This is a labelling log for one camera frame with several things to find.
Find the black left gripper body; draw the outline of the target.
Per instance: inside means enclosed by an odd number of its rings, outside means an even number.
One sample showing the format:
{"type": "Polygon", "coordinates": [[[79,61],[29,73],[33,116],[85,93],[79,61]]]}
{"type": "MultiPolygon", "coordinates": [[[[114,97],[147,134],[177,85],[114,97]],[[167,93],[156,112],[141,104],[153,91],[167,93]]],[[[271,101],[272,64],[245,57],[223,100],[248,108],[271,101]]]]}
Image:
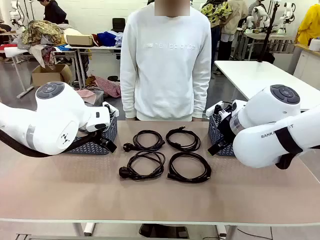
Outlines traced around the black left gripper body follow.
{"type": "Polygon", "coordinates": [[[94,143],[99,145],[100,147],[106,149],[106,150],[109,150],[110,140],[108,138],[105,138],[103,136],[103,132],[100,130],[97,130],[95,132],[94,143]]]}

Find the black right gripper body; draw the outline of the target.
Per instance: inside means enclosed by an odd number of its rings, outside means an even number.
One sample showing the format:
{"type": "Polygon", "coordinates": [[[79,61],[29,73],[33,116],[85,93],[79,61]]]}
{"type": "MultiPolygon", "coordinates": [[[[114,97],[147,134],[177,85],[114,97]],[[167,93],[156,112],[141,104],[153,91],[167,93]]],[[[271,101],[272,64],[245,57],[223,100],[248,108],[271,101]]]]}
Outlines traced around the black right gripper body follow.
{"type": "Polygon", "coordinates": [[[221,120],[218,125],[218,130],[221,133],[221,138],[218,142],[219,149],[224,149],[227,145],[232,144],[236,135],[233,133],[230,127],[231,117],[226,117],[221,120]]]}

